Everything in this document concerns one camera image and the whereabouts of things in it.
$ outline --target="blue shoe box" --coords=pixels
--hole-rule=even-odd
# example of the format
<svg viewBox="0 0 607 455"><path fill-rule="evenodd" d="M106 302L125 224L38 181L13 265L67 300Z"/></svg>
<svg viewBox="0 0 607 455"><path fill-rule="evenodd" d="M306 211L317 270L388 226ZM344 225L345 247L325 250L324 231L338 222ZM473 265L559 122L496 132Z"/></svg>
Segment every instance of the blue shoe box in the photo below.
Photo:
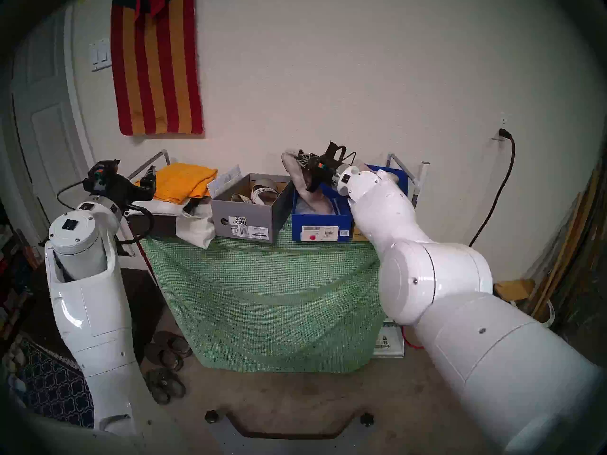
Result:
<svg viewBox="0 0 607 455"><path fill-rule="evenodd" d="M383 169L398 176L398 187L407 195L409 190L409 178L402 169L385 168L384 166L373 166L368 164L374 171ZM291 211L291 224L293 241L337 241L343 243L351 241L353 223L348 198L339 195L325 183L321 184L322 193L333 205L334 215L322 214L296 214L295 207L299 194L293 193L293 209Z"/></svg>

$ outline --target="gray shoe box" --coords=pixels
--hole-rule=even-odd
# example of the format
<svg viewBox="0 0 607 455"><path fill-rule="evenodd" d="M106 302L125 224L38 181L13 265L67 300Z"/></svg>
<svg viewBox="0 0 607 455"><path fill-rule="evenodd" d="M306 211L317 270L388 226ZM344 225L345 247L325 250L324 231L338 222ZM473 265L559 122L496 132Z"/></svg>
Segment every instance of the gray shoe box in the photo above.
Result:
<svg viewBox="0 0 607 455"><path fill-rule="evenodd" d="M232 194L242 194L250 198L255 181L260 179L271 179L277 184L279 195L272 205L231 201ZM291 213L293 190L293 182L289 176L247 174L211 200L215 234L228 238L274 243L276 235Z"/></svg>

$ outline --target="concrete floor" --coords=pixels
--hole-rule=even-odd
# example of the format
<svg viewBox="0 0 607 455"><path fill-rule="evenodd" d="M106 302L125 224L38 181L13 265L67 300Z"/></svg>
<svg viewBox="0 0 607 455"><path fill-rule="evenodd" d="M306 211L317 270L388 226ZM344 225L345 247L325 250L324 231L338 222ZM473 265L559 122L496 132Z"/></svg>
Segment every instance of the concrete floor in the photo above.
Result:
<svg viewBox="0 0 607 455"><path fill-rule="evenodd" d="M181 334L168 309L157 329ZM152 367L141 364L142 371ZM179 377L188 393L164 407L193 453L221 453L204 420L211 409L231 412L247 431L281 434L335 433L368 411L375 431L360 453L493 453L423 350L372 360L350 374L238 373L205 368L192 356Z"/></svg>

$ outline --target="striped flag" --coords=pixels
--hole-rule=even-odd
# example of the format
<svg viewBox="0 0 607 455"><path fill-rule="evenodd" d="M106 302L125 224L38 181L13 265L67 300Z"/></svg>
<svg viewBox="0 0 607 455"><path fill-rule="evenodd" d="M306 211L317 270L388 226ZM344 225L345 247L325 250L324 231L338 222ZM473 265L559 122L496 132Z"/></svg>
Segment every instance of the striped flag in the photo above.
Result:
<svg viewBox="0 0 607 455"><path fill-rule="evenodd" d="M112 1L120 132L204 132L195 32L194 0Z"/></svg>

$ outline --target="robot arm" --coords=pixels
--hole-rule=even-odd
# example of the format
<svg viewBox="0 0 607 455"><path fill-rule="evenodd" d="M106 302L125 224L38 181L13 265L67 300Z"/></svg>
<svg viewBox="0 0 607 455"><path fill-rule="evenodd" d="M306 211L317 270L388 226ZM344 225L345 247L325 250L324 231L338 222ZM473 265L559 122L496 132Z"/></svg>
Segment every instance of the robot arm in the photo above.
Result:
<svg viewBox="0 0 607 455"><path fill-rule="evenodd" d="M414 326L490 440L505 453L598 452L607 427L604 371L494 297L481 254L429 239L388 173L340 171L334 186L349 195L354 221L381 261L384 311Z"/></svg>
<svg viewBox="0 0 607 455"><path fill-rule="evenodd" d="M155 172L135 186L117 168L118 160L97 163L83 181L91 196L50 226L44 255L55 323L89 387L94 428L128 437L138 453L183 453L179 429L150 395L135 358L114 242L130 203L154 196Z"/></svg>

